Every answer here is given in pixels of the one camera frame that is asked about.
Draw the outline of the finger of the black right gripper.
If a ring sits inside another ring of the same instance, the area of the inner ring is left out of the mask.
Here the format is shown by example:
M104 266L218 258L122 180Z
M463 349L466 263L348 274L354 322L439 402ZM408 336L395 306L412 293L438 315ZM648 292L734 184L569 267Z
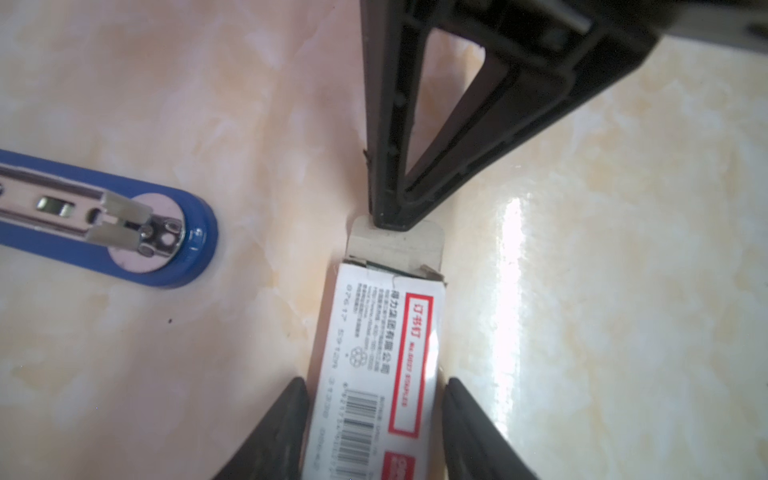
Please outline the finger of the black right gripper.
M637 69L658 34L620 1L364 1L369 211L407 231L484 168ZM477 75L414 164L429 35L480 46Z

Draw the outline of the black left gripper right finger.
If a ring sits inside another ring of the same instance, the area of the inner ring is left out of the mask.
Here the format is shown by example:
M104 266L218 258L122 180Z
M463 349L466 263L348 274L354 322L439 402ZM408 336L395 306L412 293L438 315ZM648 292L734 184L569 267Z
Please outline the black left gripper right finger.
M464 384L448 380L442 397L444 458L451 480L535 480Z

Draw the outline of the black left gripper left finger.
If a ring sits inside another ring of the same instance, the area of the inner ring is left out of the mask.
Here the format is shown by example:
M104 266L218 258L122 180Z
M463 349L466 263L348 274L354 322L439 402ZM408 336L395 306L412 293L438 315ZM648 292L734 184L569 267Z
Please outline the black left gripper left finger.
M300 479L309 406L305 380L293 378L214 479Z

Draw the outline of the red white staple box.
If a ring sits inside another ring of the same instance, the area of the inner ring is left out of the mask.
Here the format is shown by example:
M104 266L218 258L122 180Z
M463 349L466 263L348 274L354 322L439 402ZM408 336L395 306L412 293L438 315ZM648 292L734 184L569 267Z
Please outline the red white staple box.
M425 479L446 284L443 229L354 220L338 267L304 479Z

